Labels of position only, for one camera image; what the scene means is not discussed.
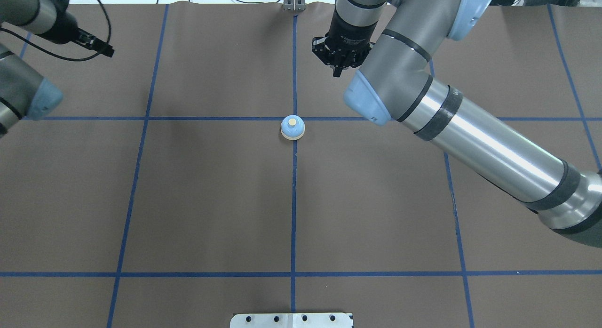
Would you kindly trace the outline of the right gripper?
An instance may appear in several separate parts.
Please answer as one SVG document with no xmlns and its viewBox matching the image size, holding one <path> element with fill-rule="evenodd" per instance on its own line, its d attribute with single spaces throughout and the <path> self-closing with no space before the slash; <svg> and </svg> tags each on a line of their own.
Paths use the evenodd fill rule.
<svg viewBox="0 0 602 328">
<path fill-rule="evenodd" d="M 326 34 L 326 64 L 333 67 L 333 77 L 340 78 L 344 68 L 361 66 L 370 53 L 373 30 L 335 30 Z"/>
</svg>

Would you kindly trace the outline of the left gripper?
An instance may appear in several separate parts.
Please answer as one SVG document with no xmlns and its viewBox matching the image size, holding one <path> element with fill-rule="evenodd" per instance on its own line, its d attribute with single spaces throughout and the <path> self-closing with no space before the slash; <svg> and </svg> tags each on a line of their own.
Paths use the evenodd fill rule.
<svg viewBox="0 0 602 328">
<path fill-rule="evenodd" d="M 67 44 L 69 42 L 82 45 L 88 50 L 95 51 L 107 57 L 113 57 L 114 49 L 107 42 L 82 30 L 78 27 L 77 20 L 67 11 L 56 10 L 56 19 L 52 27 L 47 31 L 47 40 L 55 44 Z"/>
</svg>

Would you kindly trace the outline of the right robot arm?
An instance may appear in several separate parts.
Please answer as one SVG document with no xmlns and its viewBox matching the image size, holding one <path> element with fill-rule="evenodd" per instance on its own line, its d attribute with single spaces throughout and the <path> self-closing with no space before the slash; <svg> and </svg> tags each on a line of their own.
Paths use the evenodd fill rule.
<svg viewBox="0 0 602 328">
<path fill-rule="evenodd" d="M 344 102 L 370 122 L 396 120 L 538 215 L 600 248 L 601 174 L 553 156 L 426 71 L 444 39 L 462 40 L 491 0 L 335 0 L 325 49 L 357 68 Z"/>
</svg>

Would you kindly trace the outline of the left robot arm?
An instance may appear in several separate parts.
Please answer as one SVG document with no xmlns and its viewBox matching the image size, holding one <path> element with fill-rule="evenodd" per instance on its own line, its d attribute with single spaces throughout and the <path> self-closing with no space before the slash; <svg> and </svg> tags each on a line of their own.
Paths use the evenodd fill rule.
<svg viewBox="0 0 602 328">
<path fill-rule="evenodd" d="M 79 27 L 77 19 L 68 11 L 69 4 L 70 0 L 0 0 L 1 23 L 20 28 L 32 36 L 41 37 L 56 45 L 79 45 L 92 51 L 90 56 L 61 56 L 36 45 L 13 30 L 2 28 L 1 33 L 14 36 L 24 45 L 63 61 L 86 62 L 101 55 L 112 57 L 112 25 L 103 3 L 100 3 L 100 8 L 108 26 L 106 40 Z M 62 91 L 50 79 L 27 64 L 22 53 L 12 51 L 4 44 L 0 48 L 0 79 L 2 136 L 20 120 L 43 119 L 63 100 Z"/>
</svg>

